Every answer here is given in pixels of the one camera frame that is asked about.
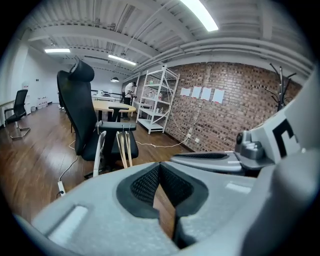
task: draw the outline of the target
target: wooden floor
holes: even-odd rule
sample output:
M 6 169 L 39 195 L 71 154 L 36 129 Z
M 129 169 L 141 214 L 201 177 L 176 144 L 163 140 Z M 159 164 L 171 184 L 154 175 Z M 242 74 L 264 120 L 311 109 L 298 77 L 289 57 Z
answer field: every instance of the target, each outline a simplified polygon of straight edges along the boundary
M 12 212 L 30 222 L 41 209 L 56 200 L 59 176 L 76 159 L 75 151 L 69 148 L 75 134 L 71 134 L 67 114 L 59 110 L 57 104 L 31 113 L 19 125 L 31 127 L 31 131 L 21 140 L 12 141 L 6 132 L 6 129 L 15 132 L 14 124 L 0 129 L 0 185 Z M 163 133 L 148 135 L 139 124 L 133 133 L 136 141 L 141 143 L 176 144 Z M 168 161 L 174 154 L 187 152 L 180 145 L 154 148 L 138 144 L 138 148 L 139 157 L 133 160 L 133 165 Z M 92 172 L 93 165 L 93 162 L 79 156 L 62 178 L 66 191 L 82 183 L 84 175 Z M 160 211 L 163 230 L 171 237 L 175 209 L 161 187 L 157 190 L 154 207 Z

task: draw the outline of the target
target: paper sheet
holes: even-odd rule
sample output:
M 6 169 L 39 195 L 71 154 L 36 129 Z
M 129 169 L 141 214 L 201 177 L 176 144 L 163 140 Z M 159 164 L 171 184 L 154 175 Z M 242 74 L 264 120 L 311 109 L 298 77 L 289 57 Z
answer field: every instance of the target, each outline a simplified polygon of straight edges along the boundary
M 211 88 L 203 87 L 201 99 L 202 100 L 209 100 L 211 95 Z
M 222 103 L 222 100 L 224 99 L 225 90 L 219 90 L 215 89 L 213 94 L 213 102 Z
M 182 96 L 189 96 L 191 92 L 191 89 L 181 88 L 180 95 Z
M 202 87 L 200 87 L 200 86 L 193 87 L 193 91 L 192 91 L 191 97 L 199 99 L 201 89 L 202 89 Z

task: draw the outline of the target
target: wooden table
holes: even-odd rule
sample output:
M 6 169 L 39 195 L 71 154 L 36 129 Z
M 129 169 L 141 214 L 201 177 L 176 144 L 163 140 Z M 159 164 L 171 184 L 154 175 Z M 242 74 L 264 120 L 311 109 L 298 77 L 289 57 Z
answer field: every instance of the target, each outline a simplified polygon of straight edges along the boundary
M 117 108 L 127 108 L 126 110 L 120 110 L 120 113 L 130 113 L 135 112 L 137 109 L 134 106 L 130 106 L 127 104 L 119 103 L 119 102 L 110 102 L 104 100 L 93 100 L 93 107 L 95 110 L 98 110 L 98 121 L 102 120 L 102 111 L 108 112 L 108 121 L 112 117 L 112 113 L 114 112 L 113 109 L 109 107 L 117 107 Z M 117 117 L 117 121 L 120 122 L 120 114 Z

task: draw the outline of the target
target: desk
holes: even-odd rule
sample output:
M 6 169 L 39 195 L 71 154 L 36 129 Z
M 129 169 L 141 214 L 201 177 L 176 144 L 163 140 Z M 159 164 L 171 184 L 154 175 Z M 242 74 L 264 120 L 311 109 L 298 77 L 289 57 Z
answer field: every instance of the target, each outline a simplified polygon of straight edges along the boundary
M 6 116 L 5 116 L 5 110 L 4 107 L 10 104 L 13 104 L 15 102 L 15 100 L 9 100 L 7 102 L 4 103 L 0 103 L 0 110 L 1 110 L 1 117 L 2 117 L 2 121 L 3 121 L 3 127 L 6 127 Z
M 107 97 L 107 96 L 101 96 L 101 95 L 92 95 L 91 97 L 98 101 L 115 102 L 116 100 L 116 98 L 114 97 Z
M 102 111 L 108 112 L 108 119 L 109 119 L 109 113 L 112 115 L 113 109 L 110 109 L 109 107 L 118 107 L 118 108 L 128 108 L 128 110 L 120 110 L 120 113 L 130 113 L 136 111 L 136 108 L 134 106 L 130 106 L 127 104 L 119 103 L 119 102 L 110 102 L 110 101 L 104 101 L 104 100 L 93 100 L 93 107 L 94 110 L 98 110 L 98 121 L 102 120 Z

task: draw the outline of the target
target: fluorescent light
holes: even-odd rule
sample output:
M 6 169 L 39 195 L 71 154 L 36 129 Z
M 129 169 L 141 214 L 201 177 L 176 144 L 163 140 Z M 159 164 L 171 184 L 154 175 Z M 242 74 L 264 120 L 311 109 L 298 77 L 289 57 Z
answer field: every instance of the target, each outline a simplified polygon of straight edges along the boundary
M 197 16 L 208 32 L 219 29 L 210 13 L 199 0 L 180 1 L 184 3 L 195 14 L 195 16 Z
M 45 49 L 44 50 L 47 54 L 53 53 L 70 53 L 70 49 Z
M 134 65 L 134 66 L 137 65 L 137 63 L 134 63 L 134 62 L 132 62 L 132 61 L 126 60 L 126 59 L 124 59 L 124 58 L 120 58 L 120 57 L 117 57 L 117 56 L 113 56 L 113 55 L 111 55 L 111 54 L 109 54 L 109 58 L 112 58 L 112 59 L 115 59 L 115 60 L 118 60 L 118 61 L 121 61 L 121 62 L 129 63 L 129 64 Z

